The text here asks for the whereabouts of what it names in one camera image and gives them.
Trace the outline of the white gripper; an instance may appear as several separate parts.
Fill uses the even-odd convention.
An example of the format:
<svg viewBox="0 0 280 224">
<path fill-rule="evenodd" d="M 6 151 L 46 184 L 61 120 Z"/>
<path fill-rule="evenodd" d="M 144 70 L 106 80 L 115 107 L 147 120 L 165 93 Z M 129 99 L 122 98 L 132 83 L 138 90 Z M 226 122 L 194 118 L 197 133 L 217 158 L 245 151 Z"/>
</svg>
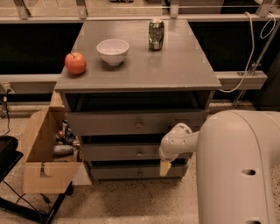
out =
<svg viewBox="0 0 280 224">
<path fill-rule="evenodd" d="M 165 177 L 168 171 L 171 169 L 172 166 L 171 162 L 178 157 L 178 154 L 175 154 L 173 152 L 167 152 L 162 146 L 160 146 L 159 156 L 162 159 L 160 161 L 159 175 L 161 177 Z"/>
</svg>

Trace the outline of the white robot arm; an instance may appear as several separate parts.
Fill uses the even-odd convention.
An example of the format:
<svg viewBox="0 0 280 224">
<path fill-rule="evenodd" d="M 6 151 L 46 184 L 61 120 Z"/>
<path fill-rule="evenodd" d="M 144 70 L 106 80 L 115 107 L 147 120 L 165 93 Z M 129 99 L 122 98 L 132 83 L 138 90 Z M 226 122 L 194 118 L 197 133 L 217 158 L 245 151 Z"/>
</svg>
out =
<svg viewBox="0 0 280 224">
<path fill-rule="evenodd" d="M 226 110 L 197 132 L 174 126 L 159 146 L 160 175 L 196 154 L 199 224 L 277 224 L 270 169 L 280 163 L 280 112 Z"/>
</svg>

